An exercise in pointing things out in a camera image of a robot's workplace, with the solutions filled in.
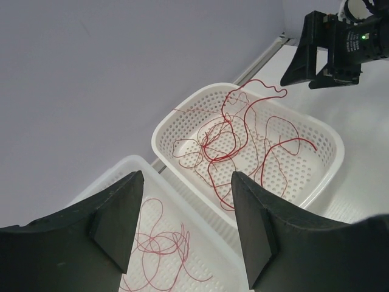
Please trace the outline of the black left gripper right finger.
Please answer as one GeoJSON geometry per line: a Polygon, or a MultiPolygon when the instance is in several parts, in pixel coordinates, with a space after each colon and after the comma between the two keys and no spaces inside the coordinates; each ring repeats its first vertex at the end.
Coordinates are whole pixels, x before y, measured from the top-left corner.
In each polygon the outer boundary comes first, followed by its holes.
{"type": "Polygon", "coordinates": [[[251,290],[388,290],[388,215],[343,223],[297,207],[243,172],[231,183],[251,290]]]}

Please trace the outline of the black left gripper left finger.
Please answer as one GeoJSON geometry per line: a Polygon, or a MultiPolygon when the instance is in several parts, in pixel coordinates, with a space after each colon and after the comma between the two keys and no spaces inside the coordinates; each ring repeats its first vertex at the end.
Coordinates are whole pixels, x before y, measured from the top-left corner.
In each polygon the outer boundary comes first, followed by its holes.
{"type": "Polygon", "coordinates": [[[117,291],[127,272],[144,177],[108,188],[25,226],[1,229],[2,291],[117,291]]]}

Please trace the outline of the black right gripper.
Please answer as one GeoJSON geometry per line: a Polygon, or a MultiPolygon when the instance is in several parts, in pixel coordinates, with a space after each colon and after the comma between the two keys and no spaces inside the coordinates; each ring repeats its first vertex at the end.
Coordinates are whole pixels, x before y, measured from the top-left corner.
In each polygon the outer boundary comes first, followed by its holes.
{"type": "Polygon", "coordinates": [[[308,82],[311,89],[331,84],[358,84],[363,63],[383,59],[383,18],[359,24],[339,21],[318,11],[305,16],[297,50],[280,80],[281,86],[308,82]],[[317,72],[317,52],[328,50],[328,62],[317,72]]]}

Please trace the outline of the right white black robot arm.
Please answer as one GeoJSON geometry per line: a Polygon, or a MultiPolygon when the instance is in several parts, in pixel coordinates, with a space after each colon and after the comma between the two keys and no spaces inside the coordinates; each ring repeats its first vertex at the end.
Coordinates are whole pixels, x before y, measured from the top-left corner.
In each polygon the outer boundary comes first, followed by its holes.
{"type": "Polygon", "coordinates": [[[388,1],[342,1],[336,14],[305,16],[295,55],[281,86],[310,89],[359,84],[362,64],[388,58],[388,1]]]}

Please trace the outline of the translucent white perforated basket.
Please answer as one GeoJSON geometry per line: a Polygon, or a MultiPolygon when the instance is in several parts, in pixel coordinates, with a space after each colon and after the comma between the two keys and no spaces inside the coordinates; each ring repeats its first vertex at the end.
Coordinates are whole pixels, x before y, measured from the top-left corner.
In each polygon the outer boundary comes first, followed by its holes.
{"type": "Polygon", "coordinates": [[[92,196],[131,172],[144,177],[134,244],[120,291],[248,291],[243,261],[216,231],[137,155],[108,169],[72,200],[92,196]]]}

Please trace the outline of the white perforated plastic basket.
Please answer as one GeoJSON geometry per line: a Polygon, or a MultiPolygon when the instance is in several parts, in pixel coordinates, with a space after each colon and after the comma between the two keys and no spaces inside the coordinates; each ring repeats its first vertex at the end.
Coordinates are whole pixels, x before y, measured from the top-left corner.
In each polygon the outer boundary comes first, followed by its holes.
{"type": "Polygon", "coordinates": [[[273,86],[264,96],[231,83],[205,86],[158,124],[152,149],[231,226],[233,172],[305,209],[339,170],[345,148],[330,126],[283,106],[286,96],[273,86]]]}

